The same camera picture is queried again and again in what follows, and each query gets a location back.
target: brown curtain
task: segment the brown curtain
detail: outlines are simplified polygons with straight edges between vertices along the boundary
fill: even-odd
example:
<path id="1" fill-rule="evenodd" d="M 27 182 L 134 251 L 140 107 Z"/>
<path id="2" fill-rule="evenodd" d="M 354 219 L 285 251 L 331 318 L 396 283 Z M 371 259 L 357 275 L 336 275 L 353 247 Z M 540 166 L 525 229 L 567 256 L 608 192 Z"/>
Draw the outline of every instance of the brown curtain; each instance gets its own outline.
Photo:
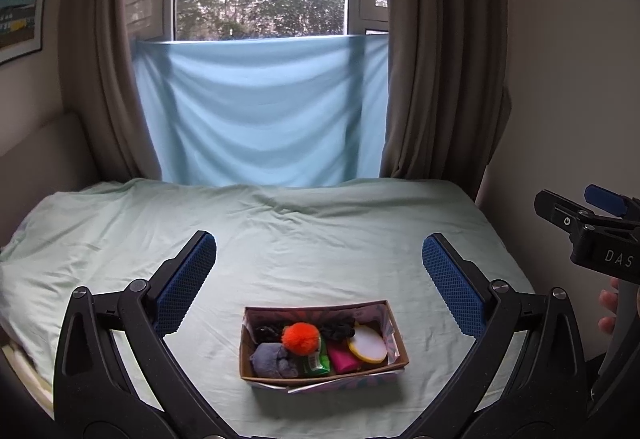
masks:
<path id="1" fill-rule="evenodd" d="M 509 117 L 506 0 L 389 0 L 381 176 L 444 179 L 475 198 Z"/>
<path id="2" fill-rule="evenodd" d="M 130 64 L 124 0 L 61 0 L 58 65 L 65 110 L 79 114 L 102 178 L 159 178 Z"/>

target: bed sheet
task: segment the bed sheet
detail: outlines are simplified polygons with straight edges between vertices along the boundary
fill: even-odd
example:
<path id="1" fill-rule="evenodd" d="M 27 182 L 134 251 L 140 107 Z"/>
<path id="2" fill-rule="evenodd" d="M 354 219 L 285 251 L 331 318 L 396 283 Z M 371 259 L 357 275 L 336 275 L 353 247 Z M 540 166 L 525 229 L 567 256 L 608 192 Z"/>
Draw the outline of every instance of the bed sheet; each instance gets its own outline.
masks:
<path id="1" fill-rule="evenodd" d="M 475 204 L 445 181 L 304 189 L 133 180 L 44 199 L 0 255 L 0 313 L 51 383 L 71 291 L 119 291 L 149 278 L 198 229 L 215 236 L 216 265 L 180 329 L 165 340 L 204 398 L 249 437 L 392 437 L 423 411 L 474 341 L 460 333 L 422 266 L 430 233 L 443 233 L 489 279 L 532 292 Z M 397 382 L 287 395 L 239 378 L 245 306 L 379 299 L 389 301 L 411 361 Z M 124 334 L 116 340 L 140 396 L 157 406 Z M 485 405 L 499 396 L 521 343 L 516 336 Z"/>

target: human hand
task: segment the human hand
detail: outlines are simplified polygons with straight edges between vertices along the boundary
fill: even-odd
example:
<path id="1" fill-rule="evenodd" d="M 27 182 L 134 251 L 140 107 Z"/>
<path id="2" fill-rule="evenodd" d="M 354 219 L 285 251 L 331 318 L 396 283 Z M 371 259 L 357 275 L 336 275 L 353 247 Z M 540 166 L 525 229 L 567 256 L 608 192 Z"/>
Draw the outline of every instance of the human hand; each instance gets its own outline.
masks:
<path id="1" fill-rule="evenodd" d="M 620 280 L 618 278 L 611 278 L 611 287 L 618 291 Z M 638 296 L 636 298 L 638 305 L 638 315 L 640 315 L 640 289 L 638 290 Z M 603 289 L 598 297 L 598 302 L 605 309 L 611 311 L 614 315 L 618 312 L 618 292 L 606 291 Z M 598 321 L 598 327 L 603 333 L 613 334 L 613 329 L 616 326 L 615 316 L 605 316 Z"/>

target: painting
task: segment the painting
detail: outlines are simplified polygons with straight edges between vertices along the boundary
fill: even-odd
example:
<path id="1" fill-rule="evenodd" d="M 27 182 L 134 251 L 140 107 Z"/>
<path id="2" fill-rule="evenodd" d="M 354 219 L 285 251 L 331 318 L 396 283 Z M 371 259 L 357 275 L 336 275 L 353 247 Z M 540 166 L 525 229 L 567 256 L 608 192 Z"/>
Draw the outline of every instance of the painting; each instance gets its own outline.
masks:
<path id="1" fill-rule="evenodd" d="M 42 49 L 44 0 L 0 0 L 0 64 Z"/>

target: headboard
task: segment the headboard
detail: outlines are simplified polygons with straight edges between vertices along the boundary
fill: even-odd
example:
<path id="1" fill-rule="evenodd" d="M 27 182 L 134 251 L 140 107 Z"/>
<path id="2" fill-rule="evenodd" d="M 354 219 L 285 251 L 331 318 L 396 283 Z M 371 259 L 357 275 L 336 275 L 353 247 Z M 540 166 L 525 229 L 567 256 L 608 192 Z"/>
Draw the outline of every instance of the headboard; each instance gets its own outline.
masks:
<path id="1" fill-rule="evenodd" d="M 44 197 L 99 180 L 76 114 L 65 114 L 0 156 L 0 246 Z"/>

